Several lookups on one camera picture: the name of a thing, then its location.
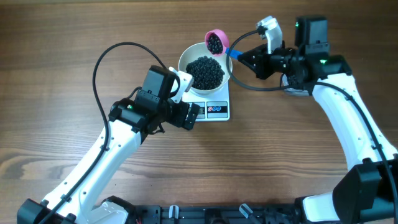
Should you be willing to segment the pink scoop blue handle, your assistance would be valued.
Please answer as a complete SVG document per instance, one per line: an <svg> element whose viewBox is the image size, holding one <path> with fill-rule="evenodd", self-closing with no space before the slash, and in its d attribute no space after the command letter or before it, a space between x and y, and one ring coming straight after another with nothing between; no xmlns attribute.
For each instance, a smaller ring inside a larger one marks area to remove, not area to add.
<svg viewBox="0 0 398 224"><path fill-rule="evenodd" d="M213 54L212 54L212 55L215 56L215 57L219 57L219 56L222 56L222 55L224 55L224 54L230 53L230 57L237 60L237 59L238 59L238 56L241 55L242 52L239 52L239 51L237 51L237 50L231 50L231 49L229 48L229 39L228 39L227 35L226 35L222 30L220 30L220 29L213 29L213 30L211 30L211 31L209 31L209 32L206 33L206 35L205 35L205 45L206 45L206 48L207 48L207 38L208 38L212 33L216 34L216 35L220 38L220 40L221 40L221 42L222 42L222 44L223 44L223 52L222 52L221 54L216 54L216 55L213 55Z"/></svg>

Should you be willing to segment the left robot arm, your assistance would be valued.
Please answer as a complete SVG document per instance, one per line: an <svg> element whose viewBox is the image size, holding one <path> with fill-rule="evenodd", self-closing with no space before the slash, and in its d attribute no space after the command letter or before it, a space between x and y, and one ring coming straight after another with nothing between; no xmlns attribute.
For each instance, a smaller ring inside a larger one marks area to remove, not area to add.
<svg viewBox="0 0 398 224"><path fill-rule="evenodd" d="M66 179L41 202L27 199L18 209L18 223L138 223L131 203L112 196L95 203L121 164L148 135L164 132L161 124L190 130L198 105L182 100L193 77L170 67L151 66L134 100L115 102L104 129Z"/></svg>

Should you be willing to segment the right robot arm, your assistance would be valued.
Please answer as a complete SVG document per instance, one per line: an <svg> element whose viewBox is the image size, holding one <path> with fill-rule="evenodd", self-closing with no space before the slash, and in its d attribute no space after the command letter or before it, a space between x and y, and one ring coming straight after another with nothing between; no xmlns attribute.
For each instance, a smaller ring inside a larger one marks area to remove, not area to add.
<svg viewBox="0 0 398 224"><path fill-rule="evenodd" d="M274 17L256 25L266 44L238 59L259 79L281 73L288 88L306 92L326 113L344 150L348 173L331 192L297 198L297 223L365 223L397 218L397 149L384 137L361 99L353 72L331 55L328 21L298 17L295 46L284 45Z"/></svg>

